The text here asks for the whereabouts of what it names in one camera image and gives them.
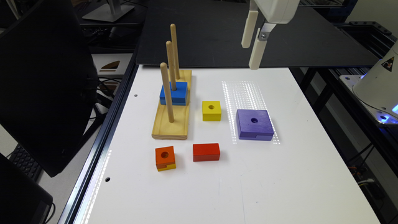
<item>orange block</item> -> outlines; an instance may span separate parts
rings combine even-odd
[[[162,147],[155,149],[156,169],[166,168],[167,165],[175,164],[174,147]]]
[[[220,147],[218,143],[194,144],[193,161],[218,161],[220,159]]]

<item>yellow block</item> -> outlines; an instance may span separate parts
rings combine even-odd
[[[221,104],[219,101],[202,101],[203,121],[221,121]]]
[[[169,169],[175,169],[176,165],[175,164],[171,164],[171,165],[166,165],[166,168],[161,168],[161,169],[157,169],[157,171],[163,171],[163,170],[169,170]]]
[[[221,116],[203,116],[203,121],[221,121]]]
[[[173,105],[174,122],[169,122],[167,116],[166,105],[161,105],[160,101],[157,106],[154,128],[152,130],[152,138],[154,139],[171,139],[185,140],[188,137],[188,120],[189,120],[189,100],[191,91],[191,70],[180,70],[180,79],[177,82],[187,82],[187,105]]]

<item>blue square block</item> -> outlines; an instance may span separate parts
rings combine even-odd
[[[172,103],[173,105],[185,106],[187,104],[187,95],[188,95],[188,83],[187,82],[176,82],[175,86],[177,90],[171,90],[170,83],[170,92],[172,94]],[[162,91],[160,91],[160,104],[166,105],[166,98],[164,95],[164,87],[162,86]]]
[[[161,105],[166,105],[166,100],[160,100]],[[186,106],[186,103],[173,103],[174,106]]]
[[[239,139],[270,141],[274,136],[266,110],[238,110],[236,125]]]

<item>computer keyboard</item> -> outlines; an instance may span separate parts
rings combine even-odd
[[[41,166],[19,144],[12,152],[10,161],[35,182],[39,178],[42,171]]]

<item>black computer monitor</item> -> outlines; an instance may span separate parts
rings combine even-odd
[[[0,34],[0,124],[60,173],[82,145],[97,72],[70,0],[39,0]]]

